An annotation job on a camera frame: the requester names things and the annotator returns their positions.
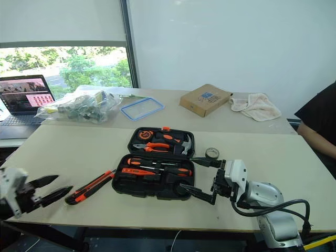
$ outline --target tabletop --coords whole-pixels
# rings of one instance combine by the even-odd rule
[[[3,167],[21,167],[28,181],[50,174],[60,175],[38,190],[43,196],[66,185],[74,189],[115,169],[128,154],[127,143],[134,129],[42,125],[9,158]],[[313,231],[336,230],[334,178],[299,135],[250,134],[193,131],[196,153],[203,156],[212,146],[220,159],[242,159],[250,181],[270,182],[283,193],[285,201],[304,198],[311,205]],[[210,193],[216,169],[195,165],[195,186]],[[289,207],[301,214],[303,205]],[[299,229],[302,221],[294,217]],[[236,214],[230,201],[217,197],[213,206],[191,197],[186,201],[164,201],[156,197],[137,198],[118,194],[108,183],[94,196],[67,205],[59,200],[46,208],[24,214],[20,222],[57,225],[174,228],[188,230],[259,230],[256,218]]]
[[[78,123],[70,121],[45,120],[43,124],[49,125],[76,125],[102,128],[127,128],[135,129],[138,127],[170,127],[172,129],[186,131],[207,131],[207,132],[238,132],[238,133],[272,133],[272,134],[296,134],[286,118],[280,117],[274,120],[257,122],[252,118],[246,117],[240,112],[233,112],[229,102],[213,111],[208,116],[202,118],[195,113],[179,106],[180,97],[189,91],[181,90],[158,90],[140,88],[121,88],[121,87],[93,87],[82,86],[83,89],[106,89],[113,94],[153,97],[165,108],[139,121],[130,121],[119,109],[116,110],[111,120],[102,124],[91,122]],[[247,96],[247,93],[234,93],[234,97]],[[120,107],[137,101],[138,98],[124,98]]]

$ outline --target table leg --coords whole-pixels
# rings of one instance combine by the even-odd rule
[[[47,225],[20,222],[3,222],[3,225],[26,235],[37,236],[40,239],[46,240],[63,248],[80,252],[89,251],[88,243],[76,240],[71,236],[68,236]]]

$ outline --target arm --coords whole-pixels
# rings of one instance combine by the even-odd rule
[[[336,146],[330,143],[327,139],[309,128],[303,122],[299,125],[298,134],[303,136],[306,142],[319,152],[336,159]]]

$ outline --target black shirt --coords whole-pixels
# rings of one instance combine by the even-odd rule
[[[336,81],[318,93],[295,115],[309,128],[336,145]]]

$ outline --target laptop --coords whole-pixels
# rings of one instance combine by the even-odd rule
[[[0,124],[0,139],[28,138],[43,119],[37,109],[54,101],[43,75],[0,78],[0,99],[11,113]]]

